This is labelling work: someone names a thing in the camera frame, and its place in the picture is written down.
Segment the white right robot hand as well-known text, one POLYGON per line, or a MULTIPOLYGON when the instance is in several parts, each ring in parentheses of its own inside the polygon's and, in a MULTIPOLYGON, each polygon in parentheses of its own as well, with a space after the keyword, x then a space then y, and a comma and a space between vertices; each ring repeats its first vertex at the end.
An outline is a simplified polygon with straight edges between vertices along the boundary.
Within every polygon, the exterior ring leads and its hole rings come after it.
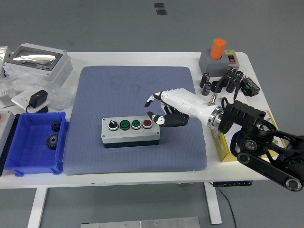
POLYGON ((164 115, 147 114, 160 127, 185 126, 190 118, 199 119, 207 127, 214 122, 216 107, 184 88, 154 93, 146 101, 145 107, 155 100, 160 100, 164 115))

